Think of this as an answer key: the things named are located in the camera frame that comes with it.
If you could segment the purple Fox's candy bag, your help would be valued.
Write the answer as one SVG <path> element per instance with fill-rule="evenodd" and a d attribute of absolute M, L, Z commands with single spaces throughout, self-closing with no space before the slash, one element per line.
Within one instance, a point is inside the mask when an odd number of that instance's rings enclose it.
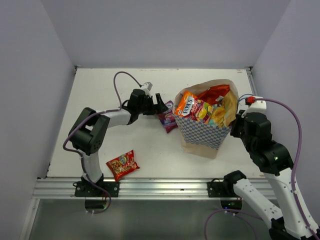
<path fill-rule="evenodd" d="M 168 108 L 167 111 L 160 113 L 157 115 L 160 120 L 162 126 L 164 127 L 166 133 L 170 133 L 173 129 L 177 128 L 178 125 L 175 120 L 175 116 L 173 113 L 174 103 L 172 100 L 165 103 L 165 106 Z"/>

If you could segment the orange Fox's fruits candy bag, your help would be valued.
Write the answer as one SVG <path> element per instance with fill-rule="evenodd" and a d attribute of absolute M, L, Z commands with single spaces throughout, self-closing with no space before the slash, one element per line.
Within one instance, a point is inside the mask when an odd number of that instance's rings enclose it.
<path fill-rule="evenodd" d="M 174 114 L 179 117 L 208 124 L 213 110 L 214 107 L 212 105 L 199 99 L 193 93 L 186 91 L 178 106 L 175 108 Z"/>

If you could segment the red rice cracker snack bag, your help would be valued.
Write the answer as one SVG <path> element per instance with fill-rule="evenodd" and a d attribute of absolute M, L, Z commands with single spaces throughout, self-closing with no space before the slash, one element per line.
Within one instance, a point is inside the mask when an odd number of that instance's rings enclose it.
<path fill-rule="evenodd" d="M 140 169 L 135 161 L 134 150 L 130 150 L 106 163 L 113 174 L 114 180 L 119 182 L 121 178 Z"/>

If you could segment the red chip bag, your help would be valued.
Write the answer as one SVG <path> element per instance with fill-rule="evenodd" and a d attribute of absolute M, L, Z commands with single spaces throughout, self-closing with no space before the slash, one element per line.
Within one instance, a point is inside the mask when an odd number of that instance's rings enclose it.
<path fill-rule="evenodd" d="M 197 97 L 210 105 L 214 105 L 220 103 L 229 91 L 229 84 L 221 84 L 208 88 L 204 92 L 198 94 Z"/>

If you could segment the beige kraft chips bag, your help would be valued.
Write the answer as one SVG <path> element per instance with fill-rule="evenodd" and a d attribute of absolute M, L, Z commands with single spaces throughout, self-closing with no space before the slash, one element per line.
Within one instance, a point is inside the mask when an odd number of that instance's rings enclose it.
<path fill-rule="evenodd" d="M 229 127 L 231 122 L 236 119 L 238 101 L 230 90 L 222 99 L 217 107 L 213 108 L 212 114 L 207 122 L 208 125 L 214 127 Z"/>

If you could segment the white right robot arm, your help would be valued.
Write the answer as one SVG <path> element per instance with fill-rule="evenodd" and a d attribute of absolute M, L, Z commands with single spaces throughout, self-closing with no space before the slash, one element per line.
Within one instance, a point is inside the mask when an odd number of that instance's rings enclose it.
<path fill-rule="evenodd" d="M 253 163 L 269 182 L 278 206 L 262 195 L 239 170 L 223 178 L 223 192 L 245 200 L 268 227 L 273 240 L 318 240 L 320 227 L 298 195 L 294 163 L 287 148 L 274 141 L 271 122 L 260 112 L 240 110 L 231 136 L 241 139 Z"/>

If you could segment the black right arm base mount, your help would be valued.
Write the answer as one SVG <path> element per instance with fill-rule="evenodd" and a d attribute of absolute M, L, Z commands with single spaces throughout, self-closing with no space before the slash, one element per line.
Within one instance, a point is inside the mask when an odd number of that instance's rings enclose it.
<path fill-rule="evenodd" d="M 224 180 L 214 178 L 206 183 L 209 198 L 238 198 L 234 193 L 233 186 Z"/>

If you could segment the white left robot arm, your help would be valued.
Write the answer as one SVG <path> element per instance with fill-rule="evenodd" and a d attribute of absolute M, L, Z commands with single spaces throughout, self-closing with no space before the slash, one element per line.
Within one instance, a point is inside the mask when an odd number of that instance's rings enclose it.
<path fill-rule="evenodd" d="M 103 193 L 103 173 L 100 168 L 98 151 L 102 146 L 107 130 L 116 126 L 134 123 L 140 115 L 152 116 L 166 112 L 168 107 L 159 93 L 156 102 L 146 89 L 134 89 L 128 100 L 117 109 L 96 111 L 90 107 L 82 110 L 68 133 L 62 147 L 65 151 L 80 156 L 82 178 L 87 181 L 86 190 L 92 196 Z"/>

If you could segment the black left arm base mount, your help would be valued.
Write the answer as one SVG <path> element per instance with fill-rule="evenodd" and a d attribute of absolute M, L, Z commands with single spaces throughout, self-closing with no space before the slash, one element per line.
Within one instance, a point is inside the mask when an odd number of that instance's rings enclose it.
<path fill-rule="evenodd" d="M 120 183 L 115 181 L 98 181 L 96 183 L 100 188 L 106 190 L 112 198 L 119 196 Z M 94 197 L 104 197 L 107 196 L 106 193 L 86 180 L 81 180 L 74 182 L 72 184 L 75 187 L 74 196 L 75 197 L 85 197 L 85 198 L 94 198 Z"/>

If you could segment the checkered paper bag blue handles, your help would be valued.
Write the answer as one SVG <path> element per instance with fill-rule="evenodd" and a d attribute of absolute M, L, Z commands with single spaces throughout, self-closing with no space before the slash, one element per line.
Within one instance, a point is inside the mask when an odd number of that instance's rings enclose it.
<path fill-rule="evenodd" d="M 186 91 L 197 96 L 208 88 L 218 85 L 229 85 L 229 91 L 234 93 L 238 101 L 238 90 L 233 81 L 229 79 L 214 79 L 184 88 L 176 95 L 173 101 L 172 112 L 181 133 L 181 146 L 186 153 L 214 159 L 232 129 L 233 121 L 229 127 L 217 127 L 175 115 L 175 109 Z M 217 107 L 221 102 L 213 104 L 213 108 Z"/>

